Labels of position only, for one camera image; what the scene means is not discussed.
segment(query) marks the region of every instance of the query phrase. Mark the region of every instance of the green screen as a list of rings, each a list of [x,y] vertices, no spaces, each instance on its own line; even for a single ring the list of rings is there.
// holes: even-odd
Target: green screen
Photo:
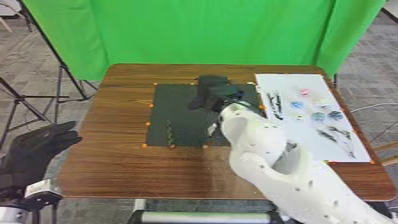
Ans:
[[[383,0],[24,0],[70,72],[115,63],[317,65],[333,75]]]

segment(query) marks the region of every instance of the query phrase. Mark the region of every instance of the metal stand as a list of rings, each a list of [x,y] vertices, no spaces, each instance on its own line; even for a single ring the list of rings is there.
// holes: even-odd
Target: metal stand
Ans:
[[[333,89],[337,89],[337,73],[333,74],[333,77],[331,77],[331,85],[333,85]]]
[[[20,128],[24,125],[31,124],[36,121],[45,121],[47,123],[52,123],[51,120],[45,117],[45,112],[47,112],[52,100],[56,99],[56,101],[58,101],[58,98],[68,98],[68,97],[67,96],[58,96],[58,95],[56,96],[24,96],[24,95],[20,95],[15,92],[13,88],[10,87],[10,85],[4,82],[1,77],[0,77],[0,85],[3,86],[3,88],[6,90],[4,93],[13,98],[13,105],[12,105],[12,109],[10,109],[8,119],[6,119],[6,122],[4,122],[3,135],[1,135],[1,139],[0,139],[0,150],[1,150],[6,134],[8,134],[10,131],[13,131],[17,128]],[[26,98],[29,98],[29,99],[51,99],[42,112],[38,112],[38,110],[35,109],[31,104],[26,102]],[[35,119],[26,121],[22,124],[15,125],[10,128],[13,114],[15,114],[15,107],[17,107],[19,104],[26,107],[28,111],[35,115]]]
[[[148,212],[145,209],[145,200],[134,199],[132,215],[127,224],[141,223],[273,223],[282,224],[289,217],[271,213],[214,213],[214,212]]]
[[[24,16],[26,16],[26,18],[28,18],[28,19],[26,19],[26,24],[31,23],[31,24],[35,25],[35,27],[36,27],[36,30],[38,30],[38,33],[40,33],[40,36],[42,36],[45,45],[47,45],[47,47],[49,47],[49,49],[51,49],[51,52],[52,52],[52,55],[54,55],[54,58],[56,58],[56,60],[58,60],[58,64],[60,64],[60,66],[58,66],[56,98],[60,98],[60,97],[58,97],[58,96],[60,96],[60,82],[61,82],[61,71],[63,71],[63,72],[65,72],[65,75],[67,75],[67,78],[68,78],[68,80],[70,80],[70,83],[72,83],[72,85],[74,85],[74,88],[76,88],[76,90],[77,90],[77,93],[79,93],[79,95],[81,95],[81,98],[79,98],[77,100],[68,100],[68,101],[84,101],[84,100],[90,99],[92,96],[86,96],[84,91],[83,91],[83,89],[81,89],[81,86],[77,85],[77,82],[76,82],[76,79],[74,79],[74,77],[72,77],[72,74],[70,74],[67,65],[65,65],[63,60],[61,60],[61,58],[60,58],[60,56],[58,56],[58,52],[56,52],[56,50],[54,50],[54,48],[52,48],[52,44],[51,44],[51,42],[49,42],[49,40],[47,40],[45,34],[44,34],[44,32],[42,32],[38,23],[36,23],[36,21],[35,21],[33,15],[31,15],[31,13],[29,13],[29,11],[28,11],[28,8],[26,8],[26,5],[24,5],[24,3],[22,3],[22,0],[17,0],[17,2],[19,2],[19,4],[20,4],[20,9],[22,9],[22,12],[24,12],[24,14],[26,14]],[[88,83],[88,81],[83,80],[83,82],[84,82],[86,85],[92,87],[92,89],[97,90],[95,87],[93,87],[93,85]]]

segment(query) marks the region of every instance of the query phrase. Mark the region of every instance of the white paper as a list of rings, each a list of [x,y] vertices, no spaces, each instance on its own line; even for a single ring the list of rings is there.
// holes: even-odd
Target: white paper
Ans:
[[[324,115],[331,111],[340,112],[321,75],[255,74],[255,79],[262,105],[266,106],[266,116],[283,127],[287,140],[301,145],[315,160],[369,162],[367,151],[344,114],[338,121],[330,119],[328,116],[322,122],[312,120],[314,112],[321,112]],[[306,97],[299,95],[299,89],[308,89]],[[276,93],[280,96],[282,120],[273,115],[266,93]],[[321,99],[328,102],[326,107],[319,107],[315,104]],[[292,101],[303,102],[303,109],[291,106]],[[330,131],[330,127],[337,128],[338,131],[346,131],[349,138],[338,132]],[[333,137],[337,143],[317,134],[317,130]]]

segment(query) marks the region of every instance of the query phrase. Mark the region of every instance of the gray carpet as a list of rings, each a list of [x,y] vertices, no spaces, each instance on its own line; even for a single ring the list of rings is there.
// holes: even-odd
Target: gray carpet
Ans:
[[[6,20],[13,33],[0,27],[0,75],[12,87],[26,95],[54,94],[56,60],[36,31],[28,32],[22,20]],[[338,69],[338,92],[349,109],[374,103],[398,102],[398,25],[383,14],[378,15],[354,50]],[[72,85],[63,78],[61,93],[77,98]],[[31,100],[44,108],[45,100]],[[0,92],[0,127],[3,126],[12,100]],[[90,101],[70,102],[60,107],[60,121],[81,122]],[[398,107],[378,107],[354,113],[354,119],[370,140],[386,126],[398,121]],[[15,124],[31,119],[31,114],[19,108]],[[42,122],[13,131],[12,137],[44,125]],[[398,125],[370,142],[372,147],[398,141]],[[398,155],[398,150],[378,153],[379,158]],[[67,152],[56,157],[47,168],[47,177],[56,176]],[[398,166],[385,167],[398,186]],[[63,199],[58,212],[60,224],[122,224],[131,212],[132,200]],[[235,211],[264,212],[266,201],[223,200],[148,200],[147,208],[155,211]],[[44,224],[49,223],[44,211]]]

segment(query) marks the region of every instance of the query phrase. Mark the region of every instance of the small object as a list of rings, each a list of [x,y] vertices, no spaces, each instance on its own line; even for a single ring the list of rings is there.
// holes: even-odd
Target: small object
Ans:
[[[326,132],[322,132],[321,130],[315,130],[315,131],[321,137],[324,137],[330,141],[337,142],[337,139]]]
[[[175,148],[175,144],[173,144],[173,133],[171,133],[171,127],[170,127],[170,120],[166,120],[164,123],[164,132],[166,132],[166,143],[168,143],[168,147],[170,149]]]
[[[315,107],[324,108],[330,105],[328,100],[324,98],[317,99],[314,101],[314,105],[315,105]]]
[[[278,92],[275,92],[273,94],[266,93],[266,97],[267,97],[273,116],[278,120],[282,120],[282,102],[280,102]]]
[[[328,113],[328,117],[337,121],[342,119],[342,113],[338,111],[331,111]]]
[[[326,115],[321,112],[312,113],[312,120],[322,122],[326,119]]]
[[[346,139],[351,140],[351,135],[349,135],[349,132],[347,132],[347,131],[338,130],[338,129],[337,129],[335,127],[331,127],[331,126],[328,126],[326,129],[328,129],[328,131],[337,132],[337,133],[346,137]]]
[[[301,109],[303,108],[303,102],[301,101],[292,101],[291,102],[291,107],[296,108],[296,109]]]
[[[303,97],[306,97],[306,96],[308,96],[308,92],[310,92],[310,91],[308,91],[308,89],[299,89],[299,91],[298,91],[298,92],[299,92],[299,95],[301,95]]]

